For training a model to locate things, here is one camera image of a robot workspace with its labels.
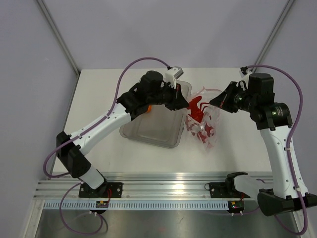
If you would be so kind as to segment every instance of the orange object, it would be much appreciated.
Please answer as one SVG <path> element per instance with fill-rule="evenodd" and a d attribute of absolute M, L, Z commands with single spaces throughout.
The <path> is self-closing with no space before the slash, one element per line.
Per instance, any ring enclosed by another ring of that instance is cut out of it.
<path fill-rule="evenodd" d="M 147 113 L 149 113 L 149 112 L 151 111 L 151 109 L 152 109 L 152 106 L 149 105 L 148 110 L 147 110 Z"/>

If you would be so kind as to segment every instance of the red object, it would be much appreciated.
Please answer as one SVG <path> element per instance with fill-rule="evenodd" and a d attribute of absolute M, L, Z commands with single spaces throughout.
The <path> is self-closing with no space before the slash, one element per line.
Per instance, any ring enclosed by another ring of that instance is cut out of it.
<path fill-rule="evenodd" d="M 190 101 L 189 103 L 189 107 L 187 108 L 188 110 L 190 110 L 190 114 L 189 116 L 191 118 L 193 118 L 195 121 L 197 121 L 198 123 L 201 123 L 203 121 L 203 117 L 204 117 L 204 111 L 205 109 L 208 107 L 209 103 L 200 103 L 199 107 L 198 104 L 201 101 L 202 96 L 198 96 L 196 98 L 194 98 L 193 100 Z M 186 126 L 187 126 L 187 130 L 191 130 L 191 128 L 195 125 L 192 124 L 190 127 L 188 126 L 188 122 L 189 120 L 186 120 Z M 212 126 L 209 126 L 207 123 L 205 124 L 205 131 L 207 132 L 207 136 L 213 136 L 213 133 L 211 133 L 211 130 L 213 130 Z M 202 132 L 198 132 L 198 133 L 194 133 L 192 132 L 192 135 L 196 135 L 203 143 L 207 142 L 207 136 L 203 135 Z"/>

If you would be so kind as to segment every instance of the gray floor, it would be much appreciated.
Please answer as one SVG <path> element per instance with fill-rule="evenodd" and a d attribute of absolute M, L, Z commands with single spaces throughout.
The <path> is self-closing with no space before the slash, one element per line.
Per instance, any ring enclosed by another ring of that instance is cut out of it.
<path fill-rule="evenodd" d="M 255 208 L 249 203 L 247 211 Z M 92 232 L 100 221 L 92 215 L 74 218 L 86 211 L 63 211 L 71 228 Z M 230 217 L 210 211 L 106 211 L 108 223 L 95 238 L 294 238 L 283 230 L 274 217 L 260 211 L 253 215 Z M 284 223 L 297 231 L 291 214 L 282 214 Z M 76 238 L 63 227 L 58 210 L 44 210 L 36 238 Z"/>

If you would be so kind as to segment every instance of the metal corner post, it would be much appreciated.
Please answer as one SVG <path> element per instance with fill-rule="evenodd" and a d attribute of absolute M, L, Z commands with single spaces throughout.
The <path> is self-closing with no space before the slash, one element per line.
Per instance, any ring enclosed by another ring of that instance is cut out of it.
<path fill-rule="evenodd" d="M 57 25 L 55 24 L 54 20 L 53 20 L 53 17 L 48 9 L 48 7 L 46 6 L 44 0 L 35 0 L 35 2 L 37 3 L 41 13 L 43 14 L 43 16 L 45 17 L 48 25 L 50 26 L 51 30 L 53 31 L 53 34 L 55 35 L 56 37 L 56 40 L 58 42 L 58 44 L 60 45 L 62 51 L 64 52 L 68 62 L 70 63 L 71 67 L 73 68 L 76 76 L 77 76 L 77 79 L 79 78 L 79 75 L 80 75 L 80 69 L 78 68 L 73 56 L 71 55 L 65 41 L 63 40 L 58 28 L 57 28 Z"/>
<path fill-rule="evenodd" d="M 261 49 L 254 64 L 261 64 L 263 62 L 263 60 L 266 57 L 272 43 L 276 39 L 277 34 L 281 30 L 281 26 L 285 22 L 285 19 L 289 15 L 290 10 L 294 6 L 295 2 L 296 2 L 296 0 L 288 0 L 287 3 L 285 4 L 282 12 L 280 13 L 275 25 L 273 26 L 268 38 L 266 39 L 266 42 L 264 43 L 264 45 L 263 45 L 263 47 L 262 47 L 262 49 Z M 257 68 L 252 69 L 253 73 L 255 73 L 256 71 L 257 71 Z"/>

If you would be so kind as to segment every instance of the white wall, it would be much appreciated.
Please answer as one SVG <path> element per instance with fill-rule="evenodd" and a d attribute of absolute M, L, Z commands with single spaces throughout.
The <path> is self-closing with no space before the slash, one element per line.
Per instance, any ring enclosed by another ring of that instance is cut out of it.
<path fill-rule="evenodd" d="M 124 68 L 144 56 L 182 67 L 253 63 L 286 2 L 46 0 L 81 69 Z"/>
<path fill-rule="evenodd" d="M 310 193 L 317 194 L 317 1 L 297 1 L 269 51 L 265 64 L 291 74 L 304 94 L 303 114 L 294 135 L 298 164 Z M 298 93 L 292 83 L 279 73 L 275 78 L 276 100 L 289 105 L 293 121 L 298 109 Z M 309 209 L 317 234 L 317 207 Z"/>
<path fill-rule="evenodd" d="M 33 0 L 0 4 L 0 231 L 17 238 L 76 78 Z"/>

